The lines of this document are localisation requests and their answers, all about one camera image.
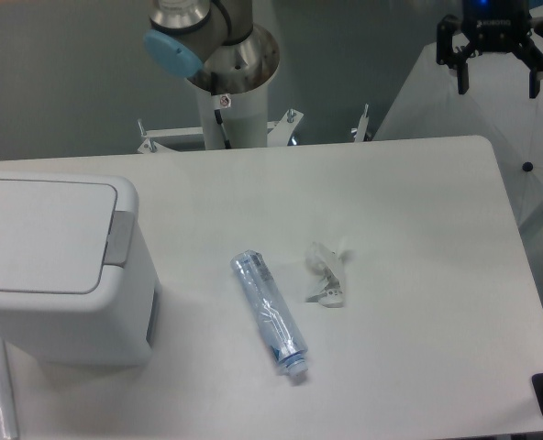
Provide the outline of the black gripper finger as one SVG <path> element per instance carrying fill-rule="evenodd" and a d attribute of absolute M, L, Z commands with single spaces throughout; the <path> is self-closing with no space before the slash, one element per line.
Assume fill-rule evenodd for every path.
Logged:
<path fill-rule="evenodd" d="M 515 57 L 529 69 L 528 95 L 530 98 L 536 98 L 540 92 L 543 76 L 543 51 L 536 46 L 530 33 L 534 33 L 543 39 L 543 16 L 524 16 L 518 26 Z"/>
<path fill-rule="evenodd" d="M 470 88 L 469 66 L 467 59 L 472 54 L 471 48 L 456 51 L 453 37 L 460 31 L 461 21 L 453 15 L 444 16 L 437 24 L 436 63 L 446 65 L 457 75 L 458 93 L 465 94 Z"/>

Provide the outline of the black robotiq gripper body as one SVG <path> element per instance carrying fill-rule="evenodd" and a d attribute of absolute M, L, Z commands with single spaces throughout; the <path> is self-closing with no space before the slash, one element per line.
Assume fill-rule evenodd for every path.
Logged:
<path fill-rule="evenodd" d="M 463 1 L 460 30 L 468 40 L 460 48 L 464 56 L 474 53 L 514 53 L 522 56 L 531 48 L 528 1 Z"/>

